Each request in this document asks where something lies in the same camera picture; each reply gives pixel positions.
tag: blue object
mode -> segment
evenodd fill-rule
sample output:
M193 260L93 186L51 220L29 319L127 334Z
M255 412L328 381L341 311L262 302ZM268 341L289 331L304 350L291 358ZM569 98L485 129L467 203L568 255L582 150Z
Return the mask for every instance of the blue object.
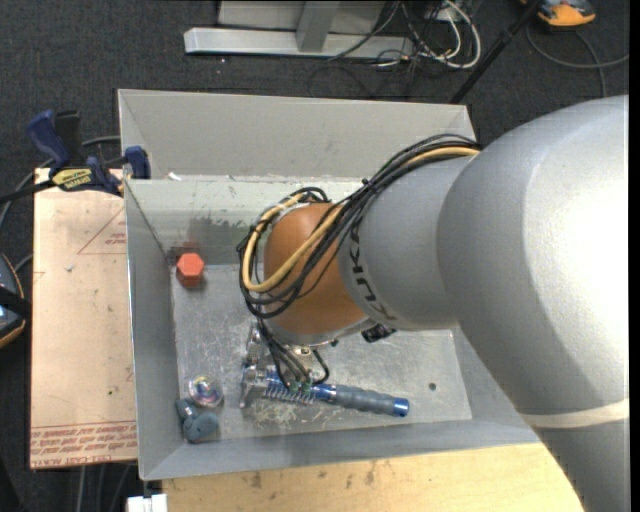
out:
M313 403L316 399L324 400L347 409L401 418L409 414L409 400L406 398L339 384L316 384L308 391L304 391L302 386L296 384L295 389L293 385L287 389L274 371L267 372L267 389L264 396L305 405Z
M53 159L54 163L49 169L49 179L62 190L66 192L95 190L116 196L121 195L122 181L113 176L108 169L103 169L96 157L88 157L85 166L69 166L71 153L56 132L52 110L45 110L34 117L27 126L27 135L40 151ZM149 160L140 146L127 148L124 157L131 165L134 178L149 179L151 177Z
M53 158L55 165L51 167L52 172L71 161L71 154L56 133L52 110L45 110L34 117L27 126L27 135L40 151Z
M193 400L189 398L176 400L176 411L182 420L182 433L190 443L202 441L220 428L215 413L198 413Z
M147 154L140 146L131 146L124 150L124 157L131 165L133 177L148 180L151 178L151 166Z

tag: blue handle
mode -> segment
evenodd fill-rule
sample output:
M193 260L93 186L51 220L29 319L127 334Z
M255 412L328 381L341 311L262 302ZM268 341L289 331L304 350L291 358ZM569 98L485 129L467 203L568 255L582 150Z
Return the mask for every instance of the blue handle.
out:
M404 417L409 414L409 400L353 386L318 384L316 398L347 409Z
M34 117L27 126L27 135L40 151L53 158L56 169L71 160L69 151L56 133L52 110L45 110Z
M140 146L131 146L124 150L124 157L131 165L133 177L136 179L148 180L151 178L151 166L147 159L147 154Z

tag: metal spring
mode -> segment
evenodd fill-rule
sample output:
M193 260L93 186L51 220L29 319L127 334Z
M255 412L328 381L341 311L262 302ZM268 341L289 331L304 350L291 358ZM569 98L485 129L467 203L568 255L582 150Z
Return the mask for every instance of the metal spring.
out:
M264 398L274 398L299 405L311 405L315 398L312 393L291 392L280 382L270 382L263 396Z

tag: wooden board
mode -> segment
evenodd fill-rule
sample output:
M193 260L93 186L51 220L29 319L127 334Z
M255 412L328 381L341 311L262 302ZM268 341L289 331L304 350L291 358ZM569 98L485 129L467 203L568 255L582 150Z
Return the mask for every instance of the wooden board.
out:
M35 196L30 467L137 457L124 202Z
M578 512L542 444L163 482L169 510L191 512Z

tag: clamp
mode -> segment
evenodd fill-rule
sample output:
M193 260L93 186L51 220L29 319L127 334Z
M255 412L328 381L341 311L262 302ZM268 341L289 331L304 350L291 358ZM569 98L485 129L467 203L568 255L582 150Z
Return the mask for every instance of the clamp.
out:
M65 192L95 190L122 196L122 181L112 175L108 169L103 168L95 156L89 156L84 165L71 165L72 161L77 160L78 145L75 143L79 125L77 113L65 112L55 120L56 122L60 120L62 125L68 128L68 133L65 134L68 144L65 144L56 131L52 110L45 110L38 114L27 127L27 135L33 144L53 160L49 169L49 180L40 184L40 188L57 186ZM125 177L138 179L151 177L149 160L140 146L127 148L122 160L131 167L130 174Z

